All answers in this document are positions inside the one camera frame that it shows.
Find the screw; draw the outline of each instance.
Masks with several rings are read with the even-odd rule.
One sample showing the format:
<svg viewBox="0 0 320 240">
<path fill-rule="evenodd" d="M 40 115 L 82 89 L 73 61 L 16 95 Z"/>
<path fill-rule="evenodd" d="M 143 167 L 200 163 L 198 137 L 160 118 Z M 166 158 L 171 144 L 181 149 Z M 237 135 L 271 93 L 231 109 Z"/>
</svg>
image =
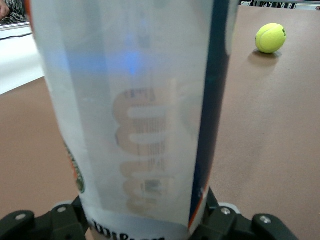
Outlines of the screw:
<svg viewBox="0 0 320 240">
<path fill-rule="evenodd" d="M 24 213 L 18 215 L 15 217 L 15 220 L 21 220 L 21 219 L 24 219 L 27 215 L 25 215 Z"/>
<path fill-rule="evenodd" d="M 65 206 L 62 206 L 62 207 L 58 208 L 57 211 L 58 211 L 58 213 L 63 213 L 66 210 L 67 210 L 67 208 Z"/>
<path fill-rule="evenodd" d="M 222 212 L 224 215 L 229 215 L 229 214 L 231 214 L 231 211 L 230 211 L 228 208 L 226 208 L 226 207 L 221 208 L 221 212 Z"/>
<path fill-rule="evenodd" d="M 262 222 L 264 222 L 265 224 L 270 224 L 270 223 L 272 223 L 271 219 L 268 218 L 267 216 L 261 216 L 261 217 L 260 217 L 260 220 L 261 220 Z"/>
</svg>

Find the table surface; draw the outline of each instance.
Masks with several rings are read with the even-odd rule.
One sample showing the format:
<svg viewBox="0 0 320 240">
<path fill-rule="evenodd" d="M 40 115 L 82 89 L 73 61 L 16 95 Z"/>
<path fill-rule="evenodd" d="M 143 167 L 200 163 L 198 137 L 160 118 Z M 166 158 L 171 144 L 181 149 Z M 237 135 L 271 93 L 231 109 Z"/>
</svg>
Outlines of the table surface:
<svg viewBox="0 0 320 240">
<path fill-rule="evenodd" d="M 276 54 L 255 35 L 285 26 Z M 239 9 L 210 185 L 220 202 L 251 218 L 276 215 L 304 240 L 320 236 L 320 14 Z M 0 218 L 40 216 L 77 196 L 43 79 L 0 96 Z"/>
</svg>

